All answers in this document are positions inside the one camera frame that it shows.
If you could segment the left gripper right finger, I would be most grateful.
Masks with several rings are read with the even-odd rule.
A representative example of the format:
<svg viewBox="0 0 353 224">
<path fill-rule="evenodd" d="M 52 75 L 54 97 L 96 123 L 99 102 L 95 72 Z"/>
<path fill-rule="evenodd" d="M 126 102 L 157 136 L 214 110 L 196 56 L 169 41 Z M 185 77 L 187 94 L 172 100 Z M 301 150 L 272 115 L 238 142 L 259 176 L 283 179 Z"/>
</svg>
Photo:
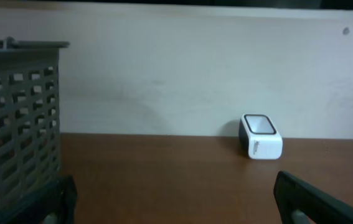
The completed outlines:
<svg viewBox="0 0 353 224">
<path fill-rule="evenodd" d="M 273 195 L 283 224 L 353 223 L 353 207 L 286 171 L 279 171 Z"/>
</svg>

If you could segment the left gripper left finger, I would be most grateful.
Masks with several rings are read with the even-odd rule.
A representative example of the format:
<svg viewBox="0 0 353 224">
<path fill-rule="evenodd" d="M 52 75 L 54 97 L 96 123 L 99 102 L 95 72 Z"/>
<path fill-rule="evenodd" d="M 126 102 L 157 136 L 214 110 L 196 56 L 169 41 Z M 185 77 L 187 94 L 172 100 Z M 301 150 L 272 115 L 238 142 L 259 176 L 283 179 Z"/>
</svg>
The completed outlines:
<svg viewBox="0 0 353 224">
<path fill-rule="evenodd" d="M 57 216 L 57 223 L 73 224 L 77 198 L 73 177 L 58 177 L 16 203 L 0 209 L 0 224 L 42 223 L 52 213 Z"/>
</svg>

